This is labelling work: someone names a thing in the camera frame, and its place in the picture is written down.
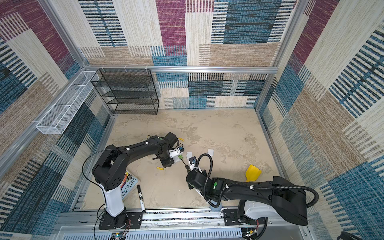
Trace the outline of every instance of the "yellow scoop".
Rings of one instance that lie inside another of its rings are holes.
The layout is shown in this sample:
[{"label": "yellow scoop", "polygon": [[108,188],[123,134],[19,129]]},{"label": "yellow scoop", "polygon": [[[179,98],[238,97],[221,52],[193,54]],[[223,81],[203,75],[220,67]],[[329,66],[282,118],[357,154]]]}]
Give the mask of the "yellow scoop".
[{"label": "yellow scoop", "polygon": [[260,169],[253,166],[252,164],[249,165],[248,170],[245,172],[245,176],[247,177],[247,182],[256,181],[261,173],[262,173],[262,171]]}]

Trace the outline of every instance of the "yellow plastic object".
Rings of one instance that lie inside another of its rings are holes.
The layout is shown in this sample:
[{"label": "yellow plastic object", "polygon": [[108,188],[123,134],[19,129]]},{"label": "yellow plastic object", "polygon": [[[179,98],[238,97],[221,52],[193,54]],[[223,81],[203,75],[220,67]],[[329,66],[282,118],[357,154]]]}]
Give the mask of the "yellow plastic object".
[{"label": "yellow plastic object", "polygon": [[261,173],[262,171],[260,169],[253,166],[252,164],[249,165],[248,170],[245,172],[245,176],[247,177],[247,182],[256,181]]}]

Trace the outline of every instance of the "marble patterned surface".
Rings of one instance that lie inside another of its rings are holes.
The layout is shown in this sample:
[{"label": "marble patterned surface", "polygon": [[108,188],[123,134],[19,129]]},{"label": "marble patterned surface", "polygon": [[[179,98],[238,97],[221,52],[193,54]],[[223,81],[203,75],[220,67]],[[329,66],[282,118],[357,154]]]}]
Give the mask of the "marble patterned surface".
[{"label": "marble patterned surface", "polygon": [[[184,157],[187,151],[198,157],[208,148],[214,149],[212,177],[246,181],[245,171],[250,164],[262,170],[258,181],[279,175],[253,109],[160,110],[156,116],[118,115],[107,145],[126,146],[143,141],[147,135],[165,136],[168,132],[185,140]],[[144,157],[127,167],[141,181],[146,208],[207,206],[195,190],[188,188],[182,162],[158,170],[161,163],[153,157]],[[208,171],[208,158],[202,159],[200,166]],[[97,209],[103,202],[101,191],[91,184],[83,209]],[[140,208],[137,191],[124,203],[128,209]],[[223,202],[226,206],[237,204],[236,200]]]}]

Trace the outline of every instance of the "black wire rack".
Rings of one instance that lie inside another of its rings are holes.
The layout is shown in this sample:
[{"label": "black wire rack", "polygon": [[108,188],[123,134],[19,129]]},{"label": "black wire rack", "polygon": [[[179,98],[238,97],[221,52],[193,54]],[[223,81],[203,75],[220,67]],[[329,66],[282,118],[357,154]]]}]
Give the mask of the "black wire rack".
[{"label": "black wire rack", "polygon": [[157,114],[159,97],[150,70],[99,69],[91,81],[113,114]]}]

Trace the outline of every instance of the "wire basket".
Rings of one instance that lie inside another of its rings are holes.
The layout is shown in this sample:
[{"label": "wire basket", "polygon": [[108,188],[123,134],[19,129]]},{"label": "wire basket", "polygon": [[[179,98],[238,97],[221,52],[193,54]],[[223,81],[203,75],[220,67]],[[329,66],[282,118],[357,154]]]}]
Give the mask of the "wire basket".
[{"label": "wire basket", "polygon": [[36,128],[43,134],[63,134],[92,90],[90,80],[99,78],[95,71],[83,71],[43,116]]},{"label": "wire basket", "polygon": [[99,69],[91,83],[113,114],[157,114],[159,98],[150,70]]}]

